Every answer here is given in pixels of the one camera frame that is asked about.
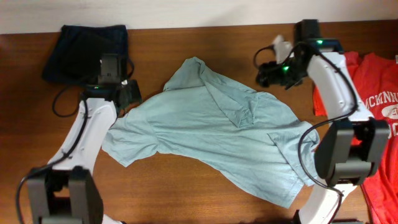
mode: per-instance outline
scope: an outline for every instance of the wooden table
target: wooden table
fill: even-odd
[[[129,53],[143,97],[162,91],[164,83],[186,58],[197,56],[215,72],[259,91],[268,91],[288,104],[301,120],[317,123],[312,105],[312,82],[284,91],[261,88],[255,82],[254,52],[277,34],[292,40],[292,24],[189,29],[129,30]],[[325,37],[341,40],[345,50],[393,58],[398,52],[397,21],[321,24]],[[74,117],[58,118],[51,103],[61,85],[40,75],[58,33],[0,35],[0,223],[17,223],[14,194],[31,167],[47,163],[61,146]],[[271,60],[264,53],[259,61]],[[60,99],[60,111],[73,111],[76,92]],[[318,130],[320,136],[327,127]],[[289,209],[243,192],[217,170],[187,157],[156,154],[124,168],[100,151],[94,179],[105,212],[128,223],[254,223],[292,215],[307,201],[304,187]],[[22,211],[30,223],[27,190]],[[368,220],[361,189],[348,196],[338,218]]]

